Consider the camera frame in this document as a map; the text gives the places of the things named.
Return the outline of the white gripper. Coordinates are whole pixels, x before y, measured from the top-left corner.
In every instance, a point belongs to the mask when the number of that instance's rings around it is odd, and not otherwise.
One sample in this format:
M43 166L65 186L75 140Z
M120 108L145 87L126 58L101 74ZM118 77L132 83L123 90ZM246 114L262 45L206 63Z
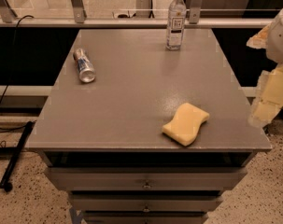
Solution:
M271 72L262 71L257 84L248 123L263 128L283 108L283 8L271 25L266 25L247 41L253 49L266 49L268 59L279 63Z

